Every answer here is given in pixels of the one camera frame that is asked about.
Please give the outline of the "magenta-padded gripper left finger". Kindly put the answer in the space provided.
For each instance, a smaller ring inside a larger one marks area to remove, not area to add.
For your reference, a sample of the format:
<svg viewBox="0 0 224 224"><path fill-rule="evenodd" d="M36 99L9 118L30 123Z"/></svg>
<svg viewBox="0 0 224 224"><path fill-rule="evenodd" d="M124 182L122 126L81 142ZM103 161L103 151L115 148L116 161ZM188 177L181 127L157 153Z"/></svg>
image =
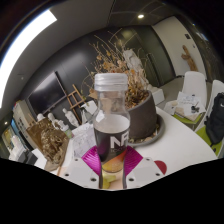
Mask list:
<svg viewBox="0 0 224 224"><path fill-rule="evenodd" d="M84 188L101 187L101 162L97 148L92 147L81 158L74 157L62 177Z"/></svg>

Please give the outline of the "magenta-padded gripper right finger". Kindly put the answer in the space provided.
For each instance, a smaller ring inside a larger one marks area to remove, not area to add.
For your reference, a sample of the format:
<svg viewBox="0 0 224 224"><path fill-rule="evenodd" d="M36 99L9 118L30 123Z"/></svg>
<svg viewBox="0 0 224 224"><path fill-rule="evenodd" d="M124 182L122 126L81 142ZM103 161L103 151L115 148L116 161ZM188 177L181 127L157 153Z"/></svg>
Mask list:
<svg viewBox="0 0 224 224"><path fill-rule="evenodd" d="M143 187L164 176L164 162L141 156L128 146L123 164L123 188Z"/></svg>

